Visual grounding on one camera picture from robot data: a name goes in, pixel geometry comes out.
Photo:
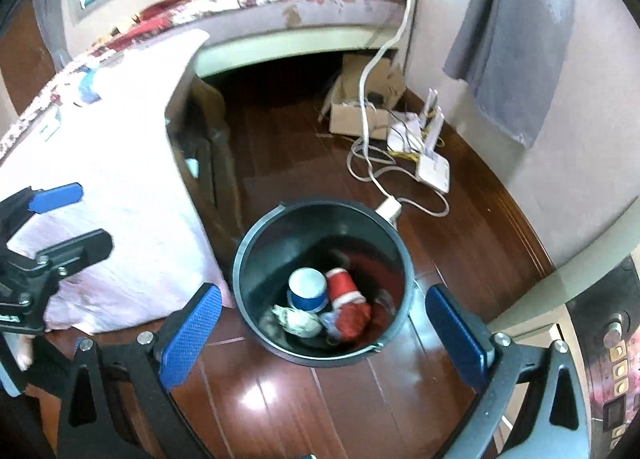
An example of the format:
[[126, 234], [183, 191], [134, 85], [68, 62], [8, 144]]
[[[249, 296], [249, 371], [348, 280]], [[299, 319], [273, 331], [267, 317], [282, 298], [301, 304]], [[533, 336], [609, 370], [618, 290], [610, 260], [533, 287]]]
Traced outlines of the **beige paper wrapper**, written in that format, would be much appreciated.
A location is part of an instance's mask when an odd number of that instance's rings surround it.
[[271, 313], [285, 332], [295, 335], [297, 338], [317, 337], [323, 329], [320, 318], [311, 312], [274, 305]]

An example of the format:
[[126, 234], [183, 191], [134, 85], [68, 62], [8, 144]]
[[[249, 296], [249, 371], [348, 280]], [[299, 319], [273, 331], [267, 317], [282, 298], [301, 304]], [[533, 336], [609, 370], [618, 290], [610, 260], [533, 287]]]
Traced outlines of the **white paper cup blue base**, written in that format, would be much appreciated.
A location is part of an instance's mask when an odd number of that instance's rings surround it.
[[328, 283], [321, 271], [311, 267], [297, 268], [288, 277], [288, 304], [293, 309], [318, 313], [328, 304]]

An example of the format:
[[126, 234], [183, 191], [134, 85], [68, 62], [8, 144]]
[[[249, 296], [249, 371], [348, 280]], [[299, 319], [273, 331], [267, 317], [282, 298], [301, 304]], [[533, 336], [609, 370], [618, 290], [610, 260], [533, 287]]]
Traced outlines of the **black trash bucket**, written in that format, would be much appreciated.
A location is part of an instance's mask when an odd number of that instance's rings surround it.
[[[372, 307], [372, 319], [354, 342], [322, 333], [303, 340], [277, 326], [273, 305], [288, 301], [288, 277], [297, 268], [349, 272]], [[409, 251], [398, 231], [359, 202], [311, 198], [281, 204], [260, 218], [236, 250], [232, 274], [236, 307], [257, 340], [295, 365], [335, 368], [381, 352], [401, 331], [414, 289]]]

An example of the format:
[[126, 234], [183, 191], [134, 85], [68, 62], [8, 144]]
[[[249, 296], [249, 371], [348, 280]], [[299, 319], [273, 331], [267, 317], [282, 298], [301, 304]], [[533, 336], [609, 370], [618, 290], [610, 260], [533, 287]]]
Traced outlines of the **pink floral table cloth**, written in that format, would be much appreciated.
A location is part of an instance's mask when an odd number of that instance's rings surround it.
[[181, 309], [203, 283], [227, 283], [169, 144], [166, 109], [202, 30], [132, 48], [96, 68], [101, 101], [75, 104], [76, 82], [58, 106], [61, 127], [47, 143], [37, 128], [1, 162], [1, 193], [79, 183], [77, 204], [35, 216], [10, 240], [29, 255], [102, 228], [113, 250], [62, 281], [44, 323], [88, 335], [147, 323]]

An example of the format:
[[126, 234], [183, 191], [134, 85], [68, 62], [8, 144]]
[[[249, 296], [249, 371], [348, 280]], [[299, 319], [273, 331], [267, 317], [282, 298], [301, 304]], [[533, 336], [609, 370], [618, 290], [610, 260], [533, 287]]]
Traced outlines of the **red paper cup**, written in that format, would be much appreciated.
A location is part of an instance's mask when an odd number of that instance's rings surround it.
[[326, 291], [333, 309], [341, 309], [345, 304], [366, 302], [345, 268], [333, 268], [326, 273]]

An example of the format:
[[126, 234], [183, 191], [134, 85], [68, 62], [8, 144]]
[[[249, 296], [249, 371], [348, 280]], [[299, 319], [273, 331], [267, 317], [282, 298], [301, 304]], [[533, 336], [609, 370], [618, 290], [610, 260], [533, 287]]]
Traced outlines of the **dark wooden chair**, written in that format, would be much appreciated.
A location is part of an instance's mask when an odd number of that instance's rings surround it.
[[245, 229], [224, 97], [194, 76], [179, 83], [165, 118], [180, 175], [222, 274], [229, 279]]

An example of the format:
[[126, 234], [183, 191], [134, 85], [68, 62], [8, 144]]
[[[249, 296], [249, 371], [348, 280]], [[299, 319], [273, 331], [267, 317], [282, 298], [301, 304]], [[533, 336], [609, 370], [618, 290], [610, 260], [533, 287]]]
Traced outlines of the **white wifi router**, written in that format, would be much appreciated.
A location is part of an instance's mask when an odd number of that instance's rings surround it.
[[429, 89], [420, 112], [390, 112], [386, 147], [392, 156], [416, 163], [414, 177], [443, 195], [449, 193], [448, 160], [436, 152], [445, 116], [438, 104], [438, 92]]

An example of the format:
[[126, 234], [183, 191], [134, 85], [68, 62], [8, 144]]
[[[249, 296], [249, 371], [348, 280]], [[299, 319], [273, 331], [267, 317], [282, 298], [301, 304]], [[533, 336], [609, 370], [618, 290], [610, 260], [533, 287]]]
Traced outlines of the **bed with floral sheet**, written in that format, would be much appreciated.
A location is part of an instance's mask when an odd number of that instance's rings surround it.
[[208, 35], [195, 71], [208, 77], [288, 56], [373, 50], [393, 37], [407, 0], [189, 0], [123, 34], [102, 38], [52, 77], [1, 138], [1, 155], [21, 143], [43, 112], [62, 102], [84, 66], [111, 63], [132, 48], [190, 29]]

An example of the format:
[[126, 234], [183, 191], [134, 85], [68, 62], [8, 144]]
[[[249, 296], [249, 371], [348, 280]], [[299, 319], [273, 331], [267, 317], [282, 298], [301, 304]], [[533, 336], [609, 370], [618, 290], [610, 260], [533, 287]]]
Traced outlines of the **cardboard box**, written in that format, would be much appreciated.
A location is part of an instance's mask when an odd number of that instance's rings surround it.
[[398, 65], [383, 57], [368, 73], [363, 91], [360, 80], [371, 56], [345, 54], [342, 72], [333, 83], [321, 108], [320, 119], [329, 119], [329, 132], [360, 138], [369, 129], [371, 140], [387, 138], [390, 112], [406, 86]]

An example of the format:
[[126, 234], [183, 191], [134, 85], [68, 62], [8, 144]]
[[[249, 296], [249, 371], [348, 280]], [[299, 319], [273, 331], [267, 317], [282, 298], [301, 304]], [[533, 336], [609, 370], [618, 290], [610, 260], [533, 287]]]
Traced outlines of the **grey curtain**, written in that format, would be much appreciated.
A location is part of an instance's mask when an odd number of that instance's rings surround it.
[[554, 96], [575, 0], [470, 0], [444, 65], [468, 86], [478, 111], [532, 147]]

